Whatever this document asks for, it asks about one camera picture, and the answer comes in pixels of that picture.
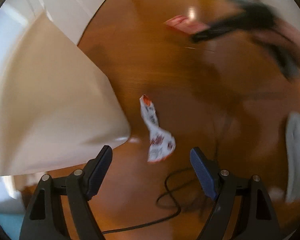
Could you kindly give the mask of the beige plastic trash bin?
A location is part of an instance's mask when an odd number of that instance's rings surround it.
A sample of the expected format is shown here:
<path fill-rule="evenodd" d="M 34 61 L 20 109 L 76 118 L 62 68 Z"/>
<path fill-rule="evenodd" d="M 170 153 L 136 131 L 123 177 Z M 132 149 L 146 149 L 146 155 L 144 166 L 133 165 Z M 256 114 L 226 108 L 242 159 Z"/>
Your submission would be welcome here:
<path fill-rule="evenodd" d="M 0 176 L 83 164 L 129 136 L 107 76 L 40 14 L 0 78 Z"/>

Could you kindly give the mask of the red cigarette pack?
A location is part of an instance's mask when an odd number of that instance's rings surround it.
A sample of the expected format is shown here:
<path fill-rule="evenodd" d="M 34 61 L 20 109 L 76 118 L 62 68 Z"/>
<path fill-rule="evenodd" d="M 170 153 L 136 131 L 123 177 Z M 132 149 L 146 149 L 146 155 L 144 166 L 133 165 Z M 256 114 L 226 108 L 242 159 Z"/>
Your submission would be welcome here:
<path fill-rule="evenodd" d="M 175 16 L 164 22 L 164 24 L 187 35 L 193 35 L 195 33 L 209 29 L 210 27 L 205 23 L 199 22 L 197 20 L 192 20 L 183 15 Z"/>

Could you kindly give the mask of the teal storage box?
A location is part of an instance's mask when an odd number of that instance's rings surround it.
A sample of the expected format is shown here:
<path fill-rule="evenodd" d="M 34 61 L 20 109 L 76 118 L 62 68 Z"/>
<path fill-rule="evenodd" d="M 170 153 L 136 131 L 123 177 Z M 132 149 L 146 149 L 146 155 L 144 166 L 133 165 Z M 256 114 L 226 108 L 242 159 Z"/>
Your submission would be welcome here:
<path fill-rule="evenodd" d="M 12 240 L 18 240 L 24 214 L 0 213 L 0 225 Z"/>

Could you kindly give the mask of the right grey slipper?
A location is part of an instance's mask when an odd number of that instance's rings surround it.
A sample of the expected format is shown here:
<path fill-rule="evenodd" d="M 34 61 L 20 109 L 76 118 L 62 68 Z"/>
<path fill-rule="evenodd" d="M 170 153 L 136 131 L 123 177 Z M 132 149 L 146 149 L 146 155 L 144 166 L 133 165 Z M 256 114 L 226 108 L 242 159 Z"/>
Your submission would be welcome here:
<path fill-rule="evenodd" d="M 287 119 L 286 150 L 288 160 L 288 184 L 286 202 L 300 200 L 300 114 L 291 112 Z"/>

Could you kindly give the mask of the crumpled white orange wrapper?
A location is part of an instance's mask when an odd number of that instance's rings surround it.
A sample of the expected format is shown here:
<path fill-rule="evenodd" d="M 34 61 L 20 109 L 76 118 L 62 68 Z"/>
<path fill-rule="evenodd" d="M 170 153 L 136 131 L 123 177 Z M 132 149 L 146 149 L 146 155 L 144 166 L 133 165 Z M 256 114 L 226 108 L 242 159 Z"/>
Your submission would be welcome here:
<path fill-rule="evenodd" d="M 175 138 L 170 132 L 159 126 L 154 104 L 149 97 L 144 94 L 139 102 L 141 117 L 149 130 L 148 162 L 163 161 L 174 152 Z"/>

